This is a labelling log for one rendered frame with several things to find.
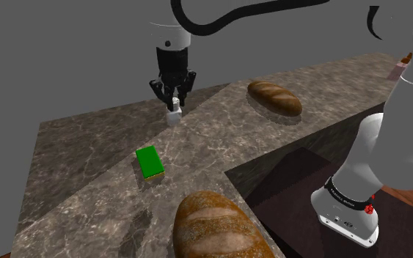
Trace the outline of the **pink bottle with brown cap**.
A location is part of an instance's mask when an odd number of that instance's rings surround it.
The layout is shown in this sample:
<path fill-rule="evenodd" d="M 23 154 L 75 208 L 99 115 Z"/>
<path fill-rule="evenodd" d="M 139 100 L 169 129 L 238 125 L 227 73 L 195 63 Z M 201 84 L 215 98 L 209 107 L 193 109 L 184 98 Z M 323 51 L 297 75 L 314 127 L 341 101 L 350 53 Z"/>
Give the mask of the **pink bottle with brown cap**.
<path fill-rule="evenodd" d="M 410 52 L 406 57 L 402 58 L 392 69 L 392 71 L 387 76 L 387 80 L 397 81 L 403 71 L 406 69 L 410 61 L 412 60 L 412 52 Z"/>

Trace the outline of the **small white shaker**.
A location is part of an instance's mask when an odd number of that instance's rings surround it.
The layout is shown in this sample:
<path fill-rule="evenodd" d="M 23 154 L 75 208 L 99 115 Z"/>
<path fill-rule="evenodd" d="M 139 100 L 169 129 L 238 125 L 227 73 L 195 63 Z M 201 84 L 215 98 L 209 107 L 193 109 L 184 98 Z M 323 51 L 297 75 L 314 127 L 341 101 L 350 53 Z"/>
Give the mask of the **small white shaker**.
<path fill-rule="evenodd" d="M 181 121 L 182 109 L 180 107 L 180 101 L 177 97 L 172 98 L 173 110 L 167 109 L 166 118 L 169 126 L 176 125 Z"/>

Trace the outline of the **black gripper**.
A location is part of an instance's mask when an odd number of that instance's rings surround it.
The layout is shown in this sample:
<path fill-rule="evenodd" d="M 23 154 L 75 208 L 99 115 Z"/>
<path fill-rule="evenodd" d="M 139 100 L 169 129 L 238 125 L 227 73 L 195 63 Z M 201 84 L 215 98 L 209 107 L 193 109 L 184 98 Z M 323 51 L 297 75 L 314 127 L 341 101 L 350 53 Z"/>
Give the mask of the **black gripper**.
<path fill-rule="evenodd" d="M 173 88 L 177 87 L 180 106 L 185 106 L 185 99 L 197 76 L 193 70 L 188 71 L 189 48 L 176 51 L 157 48 L 156 55 L 159 74 L 158 79 L 149 82 L 151 89 L 156 97 L 167 105 L 168 110 L 172 111 Z"/>

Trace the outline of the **small brown bread loaf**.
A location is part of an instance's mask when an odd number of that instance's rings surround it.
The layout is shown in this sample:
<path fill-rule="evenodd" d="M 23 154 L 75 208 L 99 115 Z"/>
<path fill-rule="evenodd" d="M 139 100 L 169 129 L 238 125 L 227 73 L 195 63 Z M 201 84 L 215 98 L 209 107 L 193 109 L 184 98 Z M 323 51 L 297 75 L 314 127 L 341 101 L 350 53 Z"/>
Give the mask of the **small brown bread loaf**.
<path fill-rule="evenodd" d="M 288 89 L 267 81 L 253 81 L 247 86 L 249 95 L 275 114 L 297 117 L 302 113 L 300 100 Z"/>

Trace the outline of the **large brown bread loaf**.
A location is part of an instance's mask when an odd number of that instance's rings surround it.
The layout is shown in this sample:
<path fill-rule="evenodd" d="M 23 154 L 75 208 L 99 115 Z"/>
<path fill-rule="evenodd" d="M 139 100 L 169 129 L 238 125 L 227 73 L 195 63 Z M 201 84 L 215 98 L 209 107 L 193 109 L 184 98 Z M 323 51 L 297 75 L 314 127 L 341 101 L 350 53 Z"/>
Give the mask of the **large brown bread loaf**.
<path fill-rule="evenodd" d="M 172 239 L 175 258 L 275 258 L 243 210 L 214 191 L 196 191 L 182 200 Z"/>

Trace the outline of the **green and yellow sponge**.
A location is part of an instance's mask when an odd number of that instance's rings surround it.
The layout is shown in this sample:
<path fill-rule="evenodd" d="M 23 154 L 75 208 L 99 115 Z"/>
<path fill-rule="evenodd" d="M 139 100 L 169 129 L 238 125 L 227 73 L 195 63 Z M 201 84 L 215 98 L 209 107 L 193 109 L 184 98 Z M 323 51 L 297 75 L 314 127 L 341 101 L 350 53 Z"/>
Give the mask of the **green and yellow sponge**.
<path fill-rule="evenodd" d="M 137 150 L 136 157 L 145 181 L 155 179 L 165 174 L 164 166 L 153 145 Z"/>

